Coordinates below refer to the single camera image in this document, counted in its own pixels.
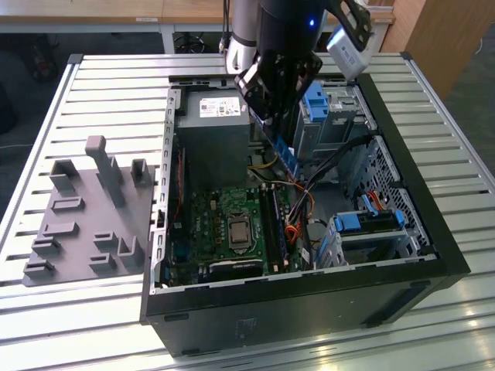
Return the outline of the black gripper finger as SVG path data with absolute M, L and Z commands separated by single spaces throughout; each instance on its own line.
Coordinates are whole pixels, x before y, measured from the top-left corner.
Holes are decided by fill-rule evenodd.
M 247 105 L 264 124 L 280 124 L 287 97 L 287 59 L 256 56 L 234 79 Z
M 322 60 L 315 53 L 287 59 L 285 63 L 285 81 L 282 90 L 282 114 L 279 125 L 281 136 L 293 136 L 295 125 L 293 111 L 298 107 L 316 75 L 322 67 Z

